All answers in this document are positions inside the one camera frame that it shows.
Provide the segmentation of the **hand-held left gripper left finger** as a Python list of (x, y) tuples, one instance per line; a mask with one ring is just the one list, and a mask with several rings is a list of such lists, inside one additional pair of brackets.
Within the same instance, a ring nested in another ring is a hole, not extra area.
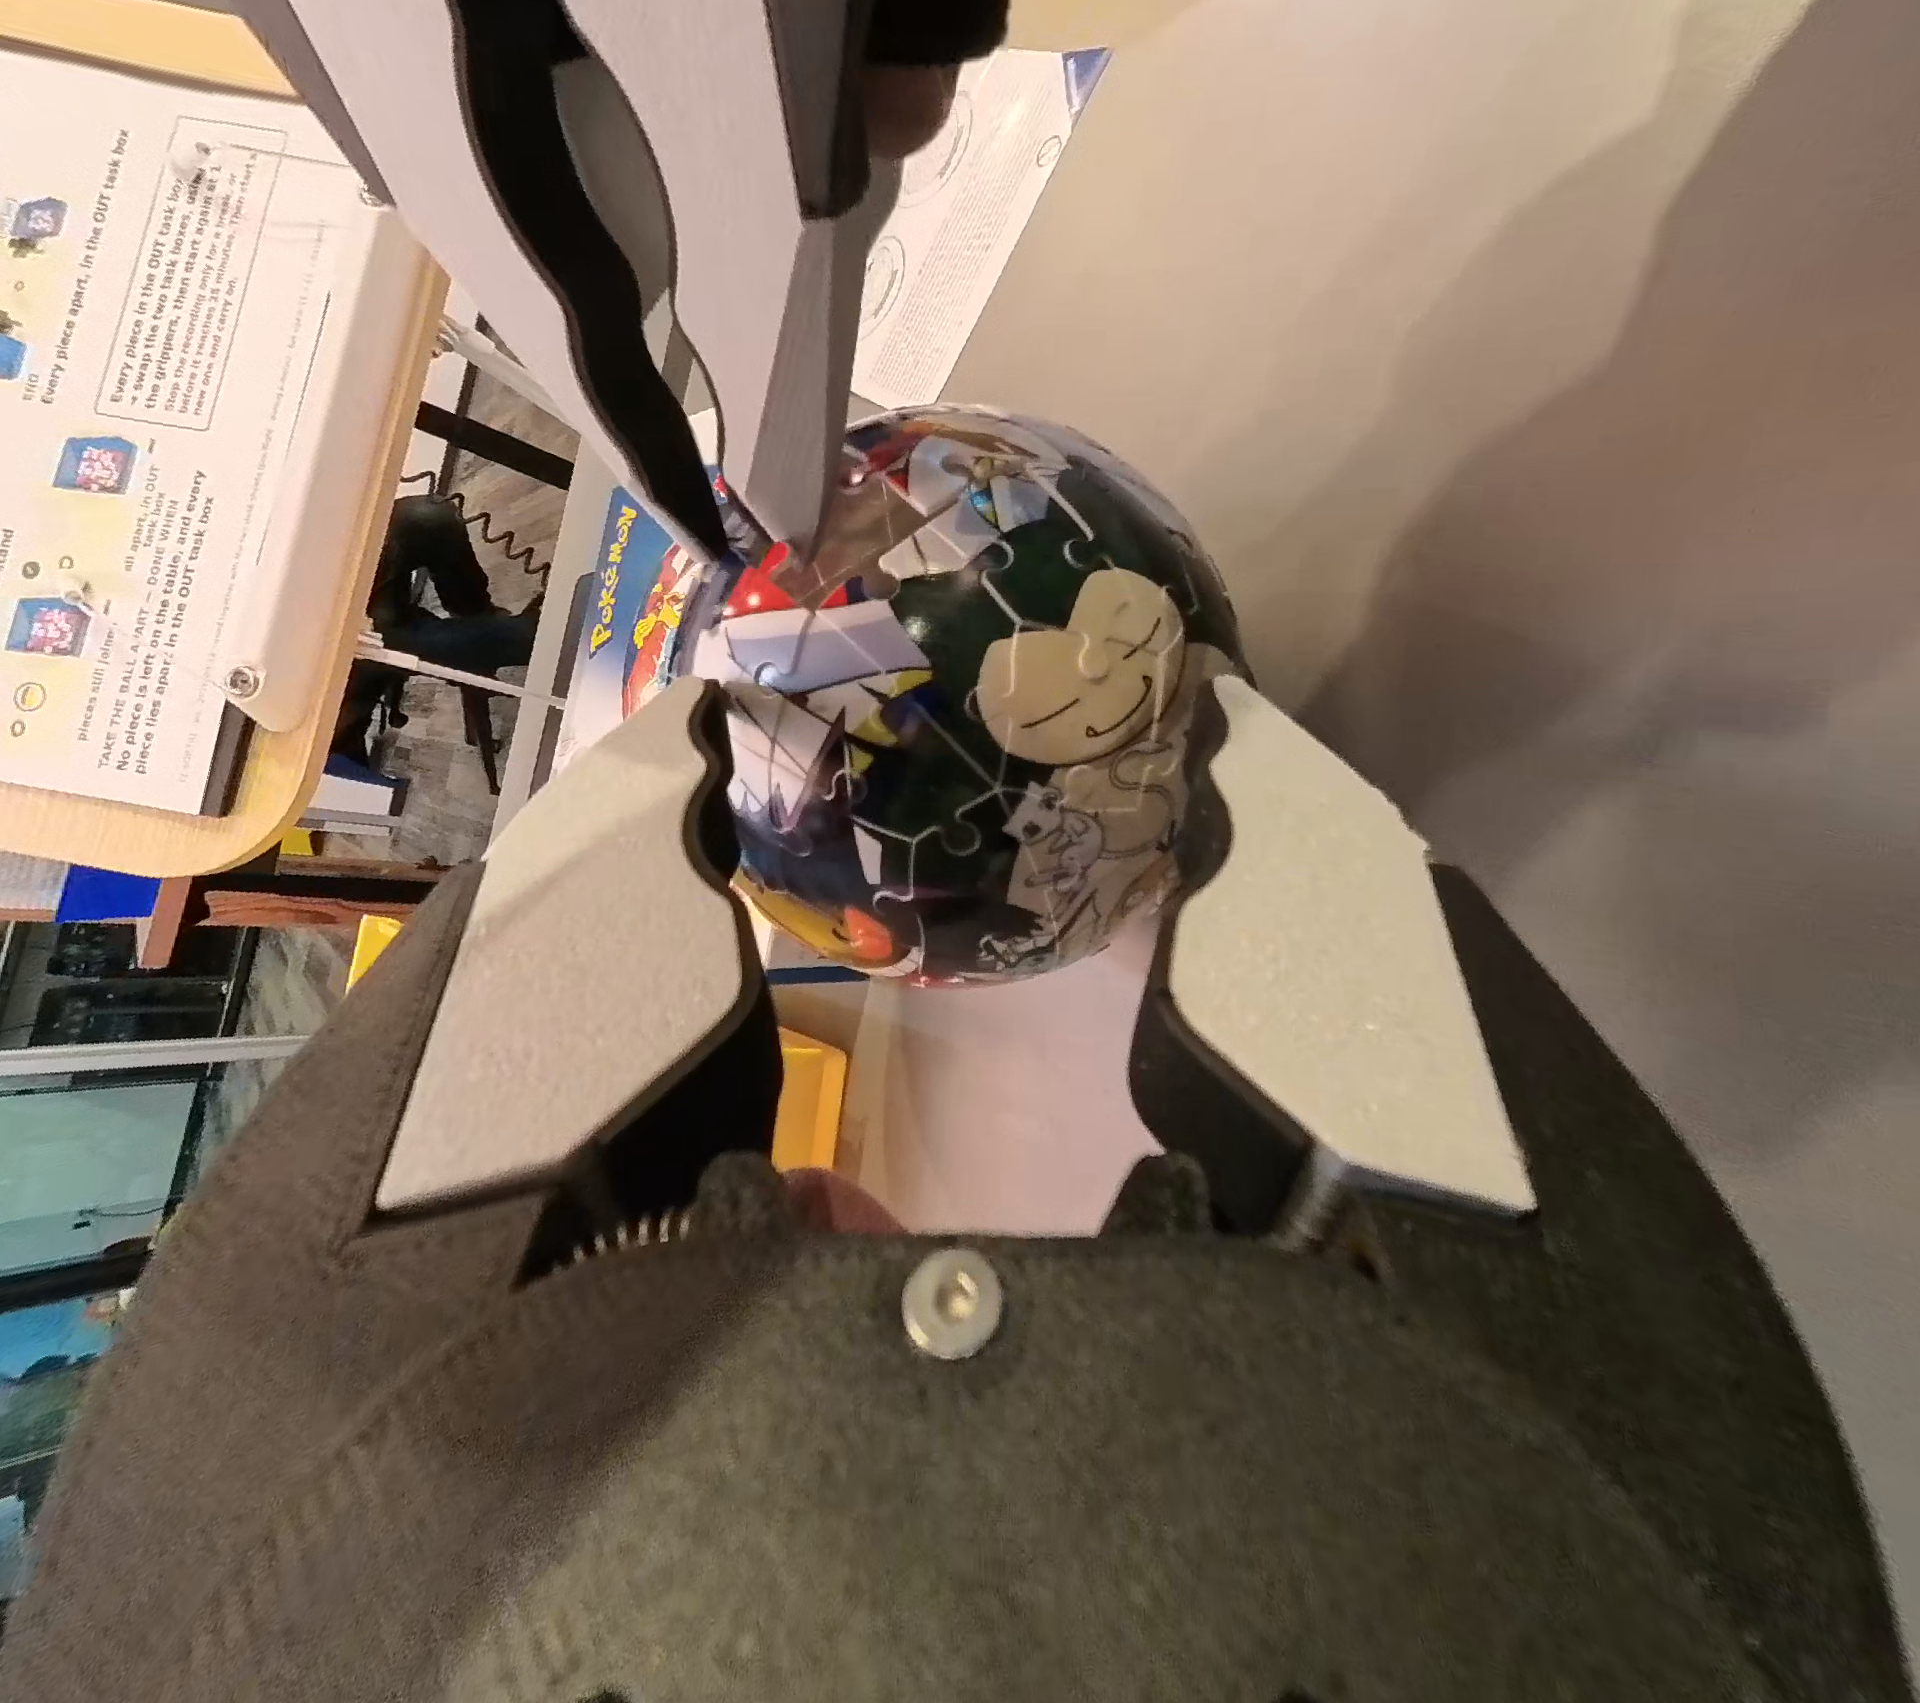
[(733, 870), (728, 699), (677, 680), (504, 826), (458, 931), (380, 1213), (573, 1186), (611, 1219), (773, 1157), (782, 1090)]

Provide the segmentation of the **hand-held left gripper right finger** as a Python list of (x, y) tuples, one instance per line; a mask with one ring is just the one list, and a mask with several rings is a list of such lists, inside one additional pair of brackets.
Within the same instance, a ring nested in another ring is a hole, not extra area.
[(1539, 1200), (1426, 844), (1251, 683), (1187, 739), (1178, 889), (1142, 985), (1142, 1126), (1228, 1235), (1323, 1235), (1351, 1194)]

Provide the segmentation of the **colourful puzzle ball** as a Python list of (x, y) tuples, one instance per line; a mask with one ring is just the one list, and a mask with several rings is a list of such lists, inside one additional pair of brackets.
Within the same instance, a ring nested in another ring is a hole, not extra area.
[(1187, 518), (1087, 437), (986, 408), (845, 430), (813, 556), (704, 580), (736, 895), (820, 961), (923, 987), (1091, 959), (1176, 887), (1197, 691), (1242, 671)]

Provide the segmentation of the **blue puzzle box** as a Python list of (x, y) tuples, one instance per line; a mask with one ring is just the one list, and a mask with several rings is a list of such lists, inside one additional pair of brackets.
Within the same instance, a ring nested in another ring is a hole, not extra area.
[(753, 540), (718, 471), (710, 488), (733, 540), (722, 558), (684, 550), (580, 454), (485, 851), (577, 755), (677, 680), (733, 680), (718, 631)]

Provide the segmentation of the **person's right hand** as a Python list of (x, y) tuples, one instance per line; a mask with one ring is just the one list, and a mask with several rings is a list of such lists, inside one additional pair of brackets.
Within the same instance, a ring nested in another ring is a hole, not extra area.
[(900, 164), (923, 153), (948, 122), (963, 66), (862, 66), (859, 121), (867, 156)]

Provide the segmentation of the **yellow plastic bin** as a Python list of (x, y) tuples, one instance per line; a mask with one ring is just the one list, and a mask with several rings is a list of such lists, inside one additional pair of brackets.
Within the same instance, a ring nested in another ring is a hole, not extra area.
[[(384, 954), (400, 931), (401, 920), (358, 920), (343, 991), (353, 991), (365, 976), (365, 971)], [(849, 1075), (845, 1051), (779, 1023), (779, 1063), (782, 1085), (773, 1128), (773, 1166), (779, 1174), (834, 1171)]]

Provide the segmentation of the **white instruction leaflet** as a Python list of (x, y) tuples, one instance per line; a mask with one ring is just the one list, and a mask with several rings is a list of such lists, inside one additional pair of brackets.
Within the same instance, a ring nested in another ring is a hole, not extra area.
[(877, 411), (943, 395), (1110, 46), (994, 51), (963, 66), (935, 138), (900, 172), (859, 281), (849, 390)]

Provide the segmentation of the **pale wooden display board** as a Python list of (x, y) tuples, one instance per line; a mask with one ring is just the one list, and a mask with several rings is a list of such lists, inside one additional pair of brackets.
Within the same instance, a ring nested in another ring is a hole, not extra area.
[[(3, 0), (3, 46), (306, 104), (238, 20), (164, 0)], [(228, 701), (250, 722), (231, 804), (185, 818), (3, 786), (3, 851), (205, 874), (265, 851), (318, 786), (449, 288), (343, 164), (374, 206), (374, 233), (343, 315), (325, 323), (323, 385), (272, 490), (256, 576), (228, 626), (238, 654)]]

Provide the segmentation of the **printed instruction sheet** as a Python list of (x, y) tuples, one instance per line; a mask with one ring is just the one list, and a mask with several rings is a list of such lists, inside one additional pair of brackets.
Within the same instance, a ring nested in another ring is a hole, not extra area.
[(374, 206), (296, 101), (3, 46), (3, 786), (219, 818)]

